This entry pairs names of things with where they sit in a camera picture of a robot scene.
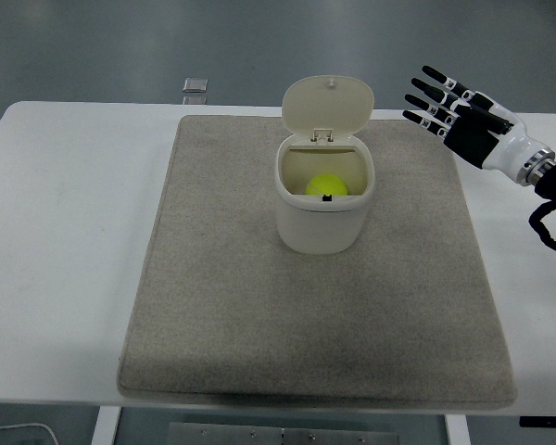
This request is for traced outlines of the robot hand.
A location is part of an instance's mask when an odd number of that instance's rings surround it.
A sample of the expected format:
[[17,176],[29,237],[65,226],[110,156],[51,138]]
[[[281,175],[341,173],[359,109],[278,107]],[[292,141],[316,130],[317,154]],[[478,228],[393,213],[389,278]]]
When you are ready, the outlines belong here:
[[518,183],[535,160],[549,154],[547,146],[527,134],[520,118],[489,96],[430,66],[423,73],[436,84],[417,78],[411,84],[430,100],[405,99],[425,114],[405,110],[403,117],[440,138],[460,158],[478,169],[504,172]]

